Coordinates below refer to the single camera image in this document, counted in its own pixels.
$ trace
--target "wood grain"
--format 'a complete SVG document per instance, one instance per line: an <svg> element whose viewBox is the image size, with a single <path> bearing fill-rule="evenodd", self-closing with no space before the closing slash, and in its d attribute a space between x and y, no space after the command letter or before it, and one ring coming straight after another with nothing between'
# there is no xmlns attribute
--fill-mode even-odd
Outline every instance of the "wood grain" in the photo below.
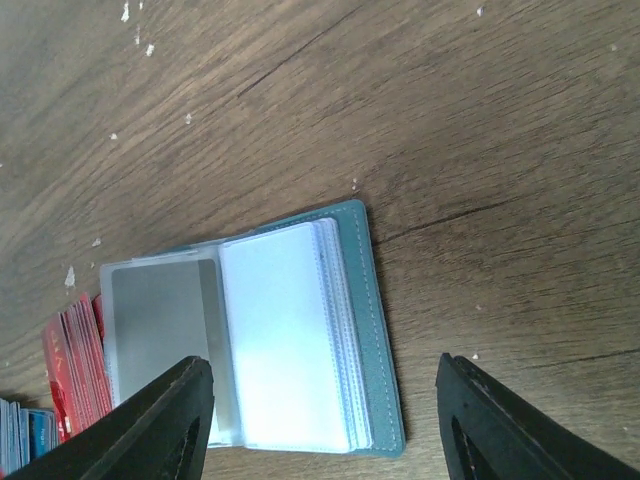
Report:
<svg viewBox="0 0 640 480"><path fill-rule="evenodd" d="M640 468L637 2L122 3L1 9L2 395L50 402L39 331L92 262L356 195L406 455L215 450L205 478L448 478L443 351Z"/></svg>

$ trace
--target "black object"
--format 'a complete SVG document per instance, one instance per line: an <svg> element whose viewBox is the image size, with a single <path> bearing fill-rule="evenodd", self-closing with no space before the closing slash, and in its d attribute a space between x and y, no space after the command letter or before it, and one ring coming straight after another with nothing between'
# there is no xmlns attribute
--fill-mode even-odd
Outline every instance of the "black object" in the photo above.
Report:
<svg viewBox="0 0 640 480"><path fill-rule="evenodd" d="M440 357L436 386L453 480L640 479L464 357Z"/></svg>
<svg viewBox="0 0 640 480"><path fill-rule="evenodd" d="M7 480L199 479L212 414L211 366L187 357Z"/></svg>

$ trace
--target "white debris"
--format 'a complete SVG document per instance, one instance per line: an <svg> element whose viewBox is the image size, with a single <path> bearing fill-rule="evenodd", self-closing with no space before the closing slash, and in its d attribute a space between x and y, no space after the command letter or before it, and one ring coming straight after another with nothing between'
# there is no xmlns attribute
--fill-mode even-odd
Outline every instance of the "white debris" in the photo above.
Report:
<svg viewBox="0 0 640 480"><path fill-rule="evenodd" d="M129 2L126 1L124 2L124 10L122 11L122 17L120 17L120 20L122 20L123 22L126 22L127 20L129 20Z"/></svg>
<svg viewBox="0 0 640 480"><path fill-rule="evenodd" d="M67 278L64 279L64 286L67 288L76 286L76 273L73 271L73 265L69 267Z"/></svg>

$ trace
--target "white card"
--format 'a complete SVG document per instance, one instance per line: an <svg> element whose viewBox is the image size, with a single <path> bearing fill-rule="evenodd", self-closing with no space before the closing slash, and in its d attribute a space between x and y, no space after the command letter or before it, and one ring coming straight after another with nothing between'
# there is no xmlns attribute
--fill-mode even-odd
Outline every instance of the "white card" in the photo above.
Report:
<svg viewBox="0 0 640 480"><path fill-rule="evenodd" d="M351 450L318 239L303 223L221 246L245 444Z"/></svg>

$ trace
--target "card holder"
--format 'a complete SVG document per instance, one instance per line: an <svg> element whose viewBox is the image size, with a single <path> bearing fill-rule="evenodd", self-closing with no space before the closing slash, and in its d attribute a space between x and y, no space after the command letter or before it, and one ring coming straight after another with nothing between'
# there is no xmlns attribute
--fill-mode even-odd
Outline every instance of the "card holder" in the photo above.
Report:
<svg viewBox="0 0 640 480"><path fill-rule="evenodd" d="M214 376L210 447L404 450L361 202L106 265L101 285L114 405L196 354Z"/></svg>

